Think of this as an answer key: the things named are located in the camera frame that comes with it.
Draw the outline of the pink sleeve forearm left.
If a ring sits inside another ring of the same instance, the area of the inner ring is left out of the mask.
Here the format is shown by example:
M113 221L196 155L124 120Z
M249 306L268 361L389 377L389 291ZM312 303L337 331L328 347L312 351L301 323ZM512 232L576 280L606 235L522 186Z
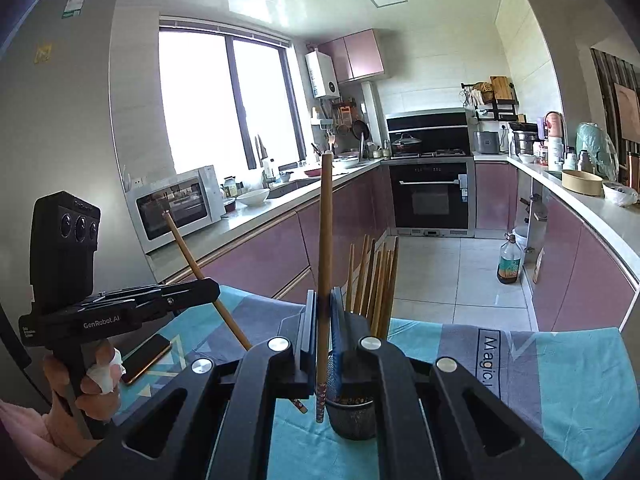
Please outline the pink sleeve forearm left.
M62 479L99 443L84 438L58 399L47 414L1 402L2 479Z

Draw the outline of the left hand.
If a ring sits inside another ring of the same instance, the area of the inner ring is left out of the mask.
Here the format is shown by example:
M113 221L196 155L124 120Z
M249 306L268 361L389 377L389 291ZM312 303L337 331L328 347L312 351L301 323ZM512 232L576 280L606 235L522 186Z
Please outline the left hand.
M105 339L96 347L96 365L108 367L113 390L104 393L102 388L89 376L82 378L80 391L76 396L75 405L82 412L94 420L109 422L119 408L120 396L118 392L119 379L122 372L120 365L112 363L115 356L115 348ZM43 360L43 371L52 392L52 408L49 412L50 419L57 417L61 420L72 420L73 416L66 413L58 396L65 398L66 387L70 385L70 374L66 367L52 354Z

